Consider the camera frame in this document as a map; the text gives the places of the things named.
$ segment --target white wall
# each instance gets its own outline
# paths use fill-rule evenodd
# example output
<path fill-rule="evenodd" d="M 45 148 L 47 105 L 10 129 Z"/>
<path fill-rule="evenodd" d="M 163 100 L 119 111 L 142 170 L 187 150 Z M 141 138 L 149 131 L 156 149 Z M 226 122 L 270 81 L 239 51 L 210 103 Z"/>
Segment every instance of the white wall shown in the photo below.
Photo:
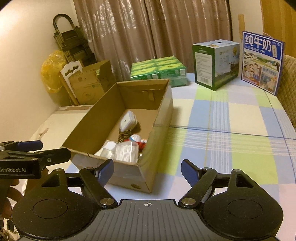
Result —
<path fill-rule="evenodd" d="M 244 14 L 245 30 L 263 33 L 260 0 L 229 0 L 232 20 L 233 41 L 240 43 L 238 14 Z"/>
<path fill-rule="evenodd" d="M 52 20 L 59 13 L 78 25 L 73 0 L 12 0 L 0 11 L 0 142 L 28 140 L 58 108 L 40 68 L 58 49 Z M 70 29 L 65 19 L 58 27 Z"/>

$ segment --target nutrition label panel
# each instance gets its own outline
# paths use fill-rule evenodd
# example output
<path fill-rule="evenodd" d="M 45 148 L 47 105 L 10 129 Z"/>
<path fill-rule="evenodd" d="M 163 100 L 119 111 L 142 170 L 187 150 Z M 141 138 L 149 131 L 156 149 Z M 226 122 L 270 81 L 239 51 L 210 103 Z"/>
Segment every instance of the nutrition label panel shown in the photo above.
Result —
<path fill-rule="evenodd" d="M 197 81 L 213 86 L 212 56 L 195 52 Z"/>

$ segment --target plaid tablecloth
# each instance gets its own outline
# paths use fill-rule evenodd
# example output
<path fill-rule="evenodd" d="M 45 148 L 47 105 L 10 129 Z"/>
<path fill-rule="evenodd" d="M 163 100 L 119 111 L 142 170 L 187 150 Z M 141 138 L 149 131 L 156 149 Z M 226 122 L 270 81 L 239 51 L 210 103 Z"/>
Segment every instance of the plaid tablecloth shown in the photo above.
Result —
<path fill-rule="evenodd" d="M 211 91 L 196 84 L 194 74 L 188 77 L 190 85 L 173 88 L 174 113 L 153 193 L 106 189 L 118 201 L 178 201 L 190 189 L 181 174 L 183 159 L 219 173 L 241 169 L 281 205 L 277 237 L 296 241 L 296 133 L 278 99 L 239 78 Z M 77 171 L 71 164 L 66 172 Z"/>

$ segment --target santa figurine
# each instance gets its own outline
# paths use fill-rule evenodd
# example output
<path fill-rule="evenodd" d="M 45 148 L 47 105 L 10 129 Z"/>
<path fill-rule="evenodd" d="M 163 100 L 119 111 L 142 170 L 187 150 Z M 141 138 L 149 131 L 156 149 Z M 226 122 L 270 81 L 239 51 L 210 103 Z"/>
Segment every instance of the santa figurine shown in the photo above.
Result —
<path fill-rule="evenodd" d="M 128 138 L 128 139 L 126 139 L 124 141 L 134 141 L 134 142 L 138 143 L 139 150 L 143 150 L 146 143 L 147 143 L 147 140 L 141 139 L 141 137 L 139 135 L 137 135 L 137 134 L 131 135 L 130 138 Z"/>

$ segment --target cardboard box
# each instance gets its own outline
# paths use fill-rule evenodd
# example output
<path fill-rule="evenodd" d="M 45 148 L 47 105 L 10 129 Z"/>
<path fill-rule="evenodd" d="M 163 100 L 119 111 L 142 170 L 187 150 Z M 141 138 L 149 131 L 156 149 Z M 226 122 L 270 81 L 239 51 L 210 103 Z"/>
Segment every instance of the cardboard box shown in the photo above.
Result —
<path fill-rule="evenodd" d="M 106 159 L 94 154 L 106 140 L 117 142 L 119 121 L 128 110 L 140 124 L 138 134 L 148 141 L 138 163 L 114 160 L 109 183 L 150 193 L 173 112 L 168 79 L 116 83 L 84 116 L 63 147 L 76 154 L 72 162 L 79 169 L 98 167 Z"/>
<path fill-rule="evenodd" d="M 131 80 L 170 79 L 170 85 L 176 87 L 187 84 L 186 73 L 187 68 L 175 56 L 171 56 L 133 63 Z"/>
<path fill-rule="evenodd" d="M 192 45 L 195 82 L 211 90 L 236 78 L 239 74 L 239 43 L 228 40 Z"/>
<path fill-rule="evenodd" d="M 116 83 L 109 60 L 83 67 L 82 71 L 69 78 L 81 105 L 95 104 Z"/>

